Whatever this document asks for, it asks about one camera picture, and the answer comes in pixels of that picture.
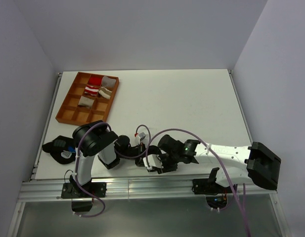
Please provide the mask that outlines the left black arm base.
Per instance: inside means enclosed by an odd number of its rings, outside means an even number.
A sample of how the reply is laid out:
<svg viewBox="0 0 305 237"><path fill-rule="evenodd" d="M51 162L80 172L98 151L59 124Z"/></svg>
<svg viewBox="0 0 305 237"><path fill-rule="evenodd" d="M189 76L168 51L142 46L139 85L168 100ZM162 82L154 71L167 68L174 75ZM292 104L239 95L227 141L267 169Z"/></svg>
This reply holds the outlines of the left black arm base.
<svg viewBox="0 0 305 237"><path fill-rule="evenodd" d="M98 198L104 198L106 195L107 184L105 182L88 182L82 186L88 193ZM71 199L71 208L74 212L86 213L93 206L94 198L85 193L78 187L74 180L63 184L61 196L62 199Z"/></svg>

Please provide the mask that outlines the beige red sock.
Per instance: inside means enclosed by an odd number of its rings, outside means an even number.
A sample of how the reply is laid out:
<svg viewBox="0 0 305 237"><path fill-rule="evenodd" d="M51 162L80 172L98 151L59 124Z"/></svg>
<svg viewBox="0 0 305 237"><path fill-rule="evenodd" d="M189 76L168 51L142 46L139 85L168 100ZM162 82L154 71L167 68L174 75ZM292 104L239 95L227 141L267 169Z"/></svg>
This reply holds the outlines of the beige red sock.
<svg viewBox="0 0 305 237"><path fill-rule="evenodd" d="M78 102L78 106L86 107L88 109L91 109L94 103L94 99L82 96Z"/></svg>

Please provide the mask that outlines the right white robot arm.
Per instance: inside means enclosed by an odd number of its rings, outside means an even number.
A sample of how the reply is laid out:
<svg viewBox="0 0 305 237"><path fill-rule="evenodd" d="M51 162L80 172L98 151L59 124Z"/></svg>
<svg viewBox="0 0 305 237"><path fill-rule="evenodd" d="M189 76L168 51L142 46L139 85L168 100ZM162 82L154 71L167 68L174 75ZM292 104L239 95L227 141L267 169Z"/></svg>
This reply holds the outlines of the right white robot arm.
<svg viewBox="0 0 305 237"><path fill-rule="evenodd" d="M271 191L278 187L281 158L260 142L240 147L205 145L192 139L183 143L166 134L157 147L157 152L143 160L148 171L162 174L175 171L180 162L207 163L213 165L207 180L212 192L220 192L230 183L253 183Z"/></svg>

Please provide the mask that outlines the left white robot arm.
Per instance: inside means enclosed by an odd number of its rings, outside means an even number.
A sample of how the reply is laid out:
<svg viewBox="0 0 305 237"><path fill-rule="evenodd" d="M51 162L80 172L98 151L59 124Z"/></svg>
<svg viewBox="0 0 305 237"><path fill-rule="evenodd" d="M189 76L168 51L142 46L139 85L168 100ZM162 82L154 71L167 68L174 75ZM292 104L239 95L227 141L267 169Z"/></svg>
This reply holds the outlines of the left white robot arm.
<svg viewBox="0 0 305 237"><path fill-rule="evenodd" d="M106 169L112 169L120 163L121 158L136 159L146 152L144 149L135 154L135 147L130 145L129 137L117 135L102 120L79 126L72 136L76 148L75 171L71 175L75 182L72 190L79 197L90 193L91 170L95 157L98 157Z"/></svg>

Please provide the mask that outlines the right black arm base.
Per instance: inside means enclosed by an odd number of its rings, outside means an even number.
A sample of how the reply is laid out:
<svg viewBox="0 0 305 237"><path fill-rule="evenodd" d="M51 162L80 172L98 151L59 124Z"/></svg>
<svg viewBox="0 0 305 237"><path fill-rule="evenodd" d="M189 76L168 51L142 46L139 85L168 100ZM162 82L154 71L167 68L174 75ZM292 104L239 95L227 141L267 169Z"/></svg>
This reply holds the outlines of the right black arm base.
<svg viewBox="0 0 305 237"><path fill-rule="evenodd" d="M193 179L191 190L195 195L205 195L210 209L217 211L229 207L233 200L233 198L229 200L227 197L227 194L232 193L229 186L223 187L214 182L209 182L208 179Z"/></svg>

